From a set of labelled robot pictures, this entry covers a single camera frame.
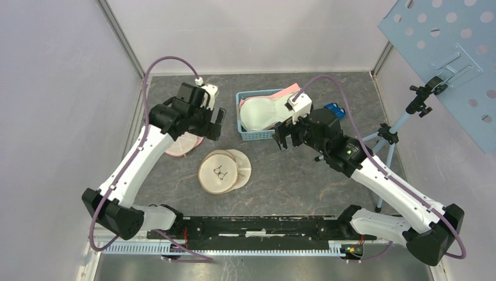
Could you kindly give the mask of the pale green bra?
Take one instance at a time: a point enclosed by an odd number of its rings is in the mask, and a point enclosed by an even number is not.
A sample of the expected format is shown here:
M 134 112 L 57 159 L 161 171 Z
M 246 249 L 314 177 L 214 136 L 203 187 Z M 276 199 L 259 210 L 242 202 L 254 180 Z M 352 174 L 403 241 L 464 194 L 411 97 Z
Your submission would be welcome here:
M 249 99 L 240 108 L 240 122 L 246 131 L 269 129 L 293 115 L 293 111 L 285 106 L 286 103 L 287 98 Z

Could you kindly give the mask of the white mesh laundry bag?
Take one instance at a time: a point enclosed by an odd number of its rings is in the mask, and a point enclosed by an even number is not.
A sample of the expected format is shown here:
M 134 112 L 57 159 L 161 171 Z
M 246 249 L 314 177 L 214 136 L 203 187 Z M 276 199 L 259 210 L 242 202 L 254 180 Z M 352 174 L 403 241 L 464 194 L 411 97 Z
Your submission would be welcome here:
M 203 140 L 204 137 L 199 137 L 187 132 L 178 137 L 178 139 L 165 151 L 165 154 L 174 157 L 184 156 L 199 146 Z

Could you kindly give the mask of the pink bra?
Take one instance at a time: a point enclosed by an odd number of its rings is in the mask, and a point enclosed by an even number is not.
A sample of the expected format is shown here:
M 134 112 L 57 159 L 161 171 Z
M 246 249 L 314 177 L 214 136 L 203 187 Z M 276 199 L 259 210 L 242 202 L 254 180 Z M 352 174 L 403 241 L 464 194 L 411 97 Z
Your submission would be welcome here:
M 300 86 L 297 83 L 294 83 L 293 85 L 282 89 L 242 91 L 236 94 L 237 104 L 239 109 L 241 109 L 241 107 L 247 100 L 254 98 L 276 100 L 281 97 L 285 97 L 286 95 L 291 95 L 295 92 L 298 92 L 300 89 Z

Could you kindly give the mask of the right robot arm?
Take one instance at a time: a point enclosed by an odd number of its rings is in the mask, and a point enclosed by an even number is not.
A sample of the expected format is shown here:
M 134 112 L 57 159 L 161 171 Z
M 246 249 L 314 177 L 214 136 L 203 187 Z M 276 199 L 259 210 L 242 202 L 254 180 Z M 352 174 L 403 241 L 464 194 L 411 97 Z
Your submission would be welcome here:
M 331 169 L 364 185 L 399 213 L 397 217 L 375 214 L 351 205 L 338 218 L 342 237 L 384 238 L 406 247 L 429 266 L 438 265 L 445 256 L 466 257 L 460 238 L 464 211 L 456 204 L 443 205 L 431 199 L 399 177 L 361 140 L 346 136 L 332 111 L 316 109 L 305 117 L 276 123 L 273 138 L 280 149 L 287 149 L 287 136 L 293 146 L 307 145 L 319 152 Z

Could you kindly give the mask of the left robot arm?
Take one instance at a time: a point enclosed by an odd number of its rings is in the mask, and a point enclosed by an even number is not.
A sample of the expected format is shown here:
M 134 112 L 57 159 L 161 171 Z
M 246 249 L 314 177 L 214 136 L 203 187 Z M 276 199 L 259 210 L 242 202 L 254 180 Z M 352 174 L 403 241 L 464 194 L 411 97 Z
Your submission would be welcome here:
M 116 170 L 97 189 L 86 189 L 82 201 L 98 224 L 123 240 L 140 231 L 160 229 L 169 238 L 178 238 L 184 223 L 166 205 L 146 207 L 135 204 L 137 192 L 164 152 L 183 134 L 190 133 L 216 141 L 221 134 L 226 111 L 219 109 L 212 120 L 218 87 L 182 83 L 176 96 L 155 105 L 148 123 Z

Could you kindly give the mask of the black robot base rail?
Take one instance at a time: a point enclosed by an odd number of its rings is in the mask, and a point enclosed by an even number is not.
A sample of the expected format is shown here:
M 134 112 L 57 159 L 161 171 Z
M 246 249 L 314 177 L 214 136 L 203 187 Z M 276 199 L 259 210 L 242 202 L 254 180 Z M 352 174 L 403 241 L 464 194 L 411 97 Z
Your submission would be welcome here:
M 330 241 L 375 241 L 340 224 L 336 217 L 181 217 L 165 231 L 190 250 L 325 250 Z

